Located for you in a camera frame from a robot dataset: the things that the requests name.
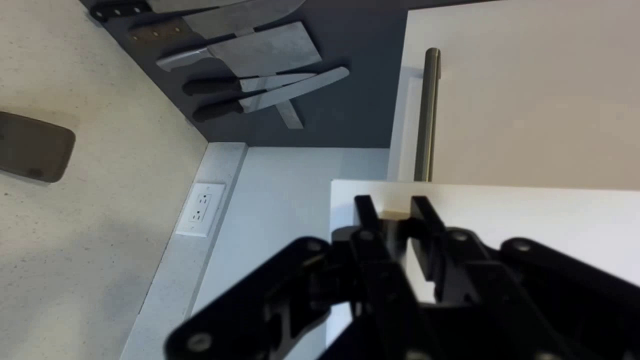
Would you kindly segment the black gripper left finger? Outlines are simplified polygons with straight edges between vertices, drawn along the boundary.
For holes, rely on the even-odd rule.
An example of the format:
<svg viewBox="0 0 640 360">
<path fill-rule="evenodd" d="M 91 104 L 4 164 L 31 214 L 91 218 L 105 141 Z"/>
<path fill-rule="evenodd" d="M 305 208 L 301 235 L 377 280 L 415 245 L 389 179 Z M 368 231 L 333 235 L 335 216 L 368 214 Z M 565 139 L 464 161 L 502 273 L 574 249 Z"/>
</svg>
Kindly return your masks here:
<svg viewBox="0 0 640 360">
<path fill-rule="evenodd" d="M 300 237 L 246 275 L 164 340 L 166 360 L 285 360 L 335 305 L 362 305 L 349 241 L 368 235 L 392 254 L 405 243 L 400 223 L 369 197 L 353 198 L 358 223 L 331 241 Z"/>
</svg>

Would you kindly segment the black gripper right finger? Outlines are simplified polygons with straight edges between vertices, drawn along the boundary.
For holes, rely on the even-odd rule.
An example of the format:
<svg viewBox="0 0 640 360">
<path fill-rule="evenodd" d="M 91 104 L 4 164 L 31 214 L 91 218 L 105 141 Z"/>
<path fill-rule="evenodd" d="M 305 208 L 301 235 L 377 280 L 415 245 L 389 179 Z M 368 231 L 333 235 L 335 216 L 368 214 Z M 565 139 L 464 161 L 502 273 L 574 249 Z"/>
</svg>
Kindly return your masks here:
<svg viewBox="0 0 640 360">
<path fill-rule="evenodd" d="M 409 200 L 433 360 L 640 360 L 640 289 L 529 239 L 486 246 Z"/>
</svg>

